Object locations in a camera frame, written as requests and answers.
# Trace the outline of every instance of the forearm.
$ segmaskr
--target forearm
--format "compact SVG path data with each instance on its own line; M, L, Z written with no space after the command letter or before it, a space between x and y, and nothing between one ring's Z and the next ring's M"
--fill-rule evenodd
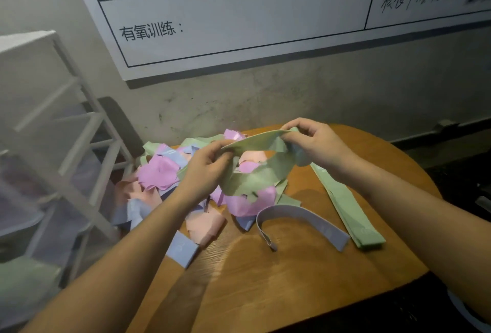
M362 159L342 173L451 290L491 321L491 224Z
M176 190L102 259L60 292L25 332L125 331L175 232L196 205Z

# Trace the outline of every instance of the pile of resistance bands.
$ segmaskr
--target pile of resistance bands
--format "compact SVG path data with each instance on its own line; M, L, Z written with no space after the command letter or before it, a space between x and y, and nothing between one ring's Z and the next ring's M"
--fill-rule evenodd
M187 138L176 150L166 144L147 142L145 153L137 160L136 172L116 184L117 210L113 225L135 228L150 212L165 200L186 174L186 166L194 153L214 140L232 139L221 150L231 151L233 162L217 189L198 204L186 217L189 238L180 231L167 255L187 268L199 246L206 246L225 223L224 216L210 205L226 204L237 223L249 231L257 215L275 205L299 207L300 202L283 192L288 185L287 175L294 165L310 163L303 150L286 144L280 138L292 130L275 130L246 138L238 131L225 130L211 138ZM267 159L264 151L276 153ZM353 241L359 248L384 242L359 207L350 190L333 180L325 169L311 164L328 191L336 210Z

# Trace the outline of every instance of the person's right arm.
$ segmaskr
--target person's right arm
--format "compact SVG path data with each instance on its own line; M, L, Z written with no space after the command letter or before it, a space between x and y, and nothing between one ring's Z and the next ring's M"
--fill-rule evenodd
M360 193L411 250L491 322L491 223L363 160L326 124L306 118L285 141L303 148L337 181Z

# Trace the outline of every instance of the whiteboard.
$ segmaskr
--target whiteboard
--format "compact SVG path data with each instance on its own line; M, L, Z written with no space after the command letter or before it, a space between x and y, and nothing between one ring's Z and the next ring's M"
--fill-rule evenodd
M124 80L491 20L491 0L84 0Z

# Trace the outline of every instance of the gray resistance band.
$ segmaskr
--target gray resistance band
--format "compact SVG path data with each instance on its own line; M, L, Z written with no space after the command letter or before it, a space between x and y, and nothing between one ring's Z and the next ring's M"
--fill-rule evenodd
M270 246L273 251L277 251L278 247L271 241L269 236L267 236L261 229L263 223L269 219L275 218L294 218L305 220L310 223L316 230L318 230L322 235L328 239L331 244L334 245L339 251L343 251L344 246L350 239L350 236L337 228L332 223L328 222L324 218L319 217L317 214L304 209L300 206L293 205L273 205L259 212L256 218L257 228L261 232L262 237L266 240L266 243Z

